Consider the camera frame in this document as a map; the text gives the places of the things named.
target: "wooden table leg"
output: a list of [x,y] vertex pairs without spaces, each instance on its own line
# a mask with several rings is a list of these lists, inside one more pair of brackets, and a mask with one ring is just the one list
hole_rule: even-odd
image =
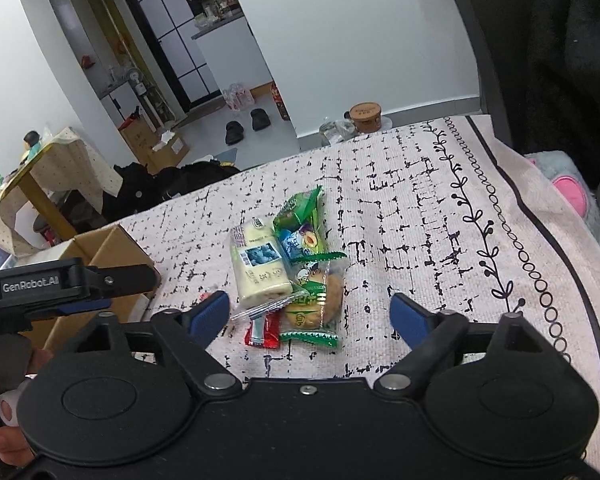
[[29,201],[36,208],[37,212],[42,215],[61,240],[70,240],[77,231],[74,226],[69,224],[67,219],[58,211],[56,205],[49,200],[49,197],[40,188],[36,180],[30,173],[24,174],[18,183],[18,186]]

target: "leaf vine pattern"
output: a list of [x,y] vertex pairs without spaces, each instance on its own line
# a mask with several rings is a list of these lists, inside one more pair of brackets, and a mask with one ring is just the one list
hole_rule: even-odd
[[466,185],[468,179],[462,174],[462,165],[458,162],[454,162],[454,155],[452,153],[448,153],[446,150],[445,131],[439,130],[438,128],[433,128],[430,124],[430,121],[427,121],[427,123],[424,125],[424,130],[436,137],[436,140],[433,141],[433,149],[435,152],[440,154],[438,157],[439,160],[449,164],[449,169],[456,178],[456,180],[450,184],[452,189],[457,190],[451,194],[451,198],[456,200],[458,206],[466,207],[468,209],[468,214],[462,216],[462,221],[467,224],[473,224],[482,237],[482,244],[484,248],[478,249],[476,253],[483,259],[479,260],[478,264],[484,269],[484,275],[487,278],[493,277],[498,284],[497,288],[491,289],[491,295],[497,300],[503,300],[507,306],[507,312],[511,312],[509,297],[513,292],[513,281],[509,280],[506,283],[502,282],[500,274],[498,273],[498,264],[496,262],[496,257],[498,256],[500,249],[497,245],[490,245],[488,239],[489,236],[493,234],[494,222],[493,220],[480,222],[484,213],[482,209],[474,208],[464,190],[464,186]]

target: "screw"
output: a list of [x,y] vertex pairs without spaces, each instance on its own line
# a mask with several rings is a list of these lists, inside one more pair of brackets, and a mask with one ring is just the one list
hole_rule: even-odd
[[380,385],[385,390],[403,390],[411,384],[411,379],[402,374],[387,374],[380,377]]
[[226,390],[235,384],[235,377],[229,374],[211,374],[205,378],[205,386],[210,390]]
[[318,393],[318,388],[312,384],[305,384],[304,386],[300,386],[300,393],[303,395],[315,395]]

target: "black slipper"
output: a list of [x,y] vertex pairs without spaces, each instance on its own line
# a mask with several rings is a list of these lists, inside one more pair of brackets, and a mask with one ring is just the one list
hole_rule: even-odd
[[224,142],[227,146],[236,144],[244,139],[244,128],[238,121],[229,121],[226,124],[226,137]]
[[267,115],[266,111],[262,108],[256,108],[251,110],[251,118],[253,119],[253,131],[264,130],[267,126],[270,126],[271,120]]

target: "black framed glass door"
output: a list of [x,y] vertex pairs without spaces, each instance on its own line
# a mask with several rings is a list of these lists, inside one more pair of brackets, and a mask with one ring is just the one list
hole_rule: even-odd
[[196,41],[188,0],[126,0],[184,111],[221,94]]

